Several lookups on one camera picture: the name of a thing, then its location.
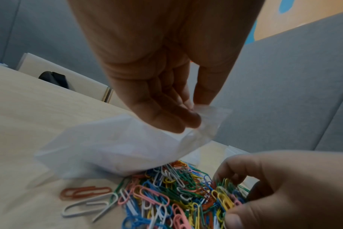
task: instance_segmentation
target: table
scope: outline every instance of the table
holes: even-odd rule
[[[114,189],[121,178],[59,180],[33,155],[68,127],[124,113],[130,112],[0,66],[0,229],[120,228],[120,207],[91,225],[92,215],[62,218],[70,202],[58,195],[68,187]],[[202,147],[199,168],[212,176],[225,147]]]

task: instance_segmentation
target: light wood tabletop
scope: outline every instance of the light wood tabletop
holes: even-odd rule
[[[124,109],[0,66],[0,229],[121,228],[121,207],[95,224],[92,215],[62,218],[64,188],[110,186],[121,178],[60,180],[34,153],[66,128],[130,113]],[[199,169],[211,176],[224,156],[225,145],[201,148]]]

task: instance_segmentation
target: orange paper clip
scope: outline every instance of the orange paper clip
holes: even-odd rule
[[[60,193],[60,199],[80,199],[92,196],[98,196],[106,193],[112,192],[112,189],[109,187],[99,187],[96,186],[88,186],[88,187],[81,187],[81,188],[67,188],[62,190]]]

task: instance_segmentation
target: gray partition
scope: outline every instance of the gray partition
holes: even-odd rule
[[[215,141],[248,152],[313,150],[342,100],[339,14],[244,46],[212,102],[233,109]]]
[[[109,84],[66,0],[21,0],[4,62],[16,68],[25,52]]]
[[[20,0],[0,0],[0,61],[6,49]]]
[[[315,150],[343,152],[343,102]]]

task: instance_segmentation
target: crumpled plastic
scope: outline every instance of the crumpled plastic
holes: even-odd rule
[[[210,106],[194,109],[202,118],[200,127],[181,134],[123,114],[67,129],[35,158],[60,178],[101,178],[105,172],[128,176],[162,166],[210,142],[231,113]]]

